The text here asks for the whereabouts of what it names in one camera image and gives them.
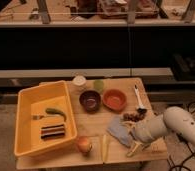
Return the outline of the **grey cloth-covered gripper body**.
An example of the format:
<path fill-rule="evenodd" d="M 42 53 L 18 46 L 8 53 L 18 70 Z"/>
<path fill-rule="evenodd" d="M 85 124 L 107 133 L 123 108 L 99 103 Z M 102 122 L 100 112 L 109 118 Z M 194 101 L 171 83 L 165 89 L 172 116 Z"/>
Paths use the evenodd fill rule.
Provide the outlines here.
<path fill-rule="evenodd" d="M 142 143 L 152 143 L 165 135 L 165 124 L 162 118 L 142 120 L 135 124 L 131 130 L 133 138 Z"/>

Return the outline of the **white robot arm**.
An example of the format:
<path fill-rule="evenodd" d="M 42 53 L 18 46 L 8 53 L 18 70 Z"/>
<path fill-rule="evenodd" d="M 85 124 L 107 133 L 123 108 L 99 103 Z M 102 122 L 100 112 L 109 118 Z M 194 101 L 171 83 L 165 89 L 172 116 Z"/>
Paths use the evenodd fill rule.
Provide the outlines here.
<path fill-rule="evenodd" d="M 172 106 L 168 107 L 162 115 L 132 124 L 128 130 L 132 136 L 132 144 L 127 156 L 135 156 L 170 132 L 181 135 L 195 146 L 195 120 L 187 110 Z"/>

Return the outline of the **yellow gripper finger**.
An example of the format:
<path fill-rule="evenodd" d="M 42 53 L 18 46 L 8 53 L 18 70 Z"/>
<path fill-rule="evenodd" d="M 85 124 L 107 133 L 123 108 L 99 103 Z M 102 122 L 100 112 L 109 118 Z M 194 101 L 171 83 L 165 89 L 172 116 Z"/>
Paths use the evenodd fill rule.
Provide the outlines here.
<path fill-rule="evenodd" d="M 140 153 L 144 149 L 144 144 L 140 142 L 134 142 L 130 148 L 130 150 L 127 152 L 127 157 L 132 157 L 136 155 L 137 153 Z"/>
<path fill-rule="evenodd" d="M 122 121 L 122 125 L 126 126 L 127 128 L 133 128 L 135 127 L 136 123 L 132 121 Z"/>

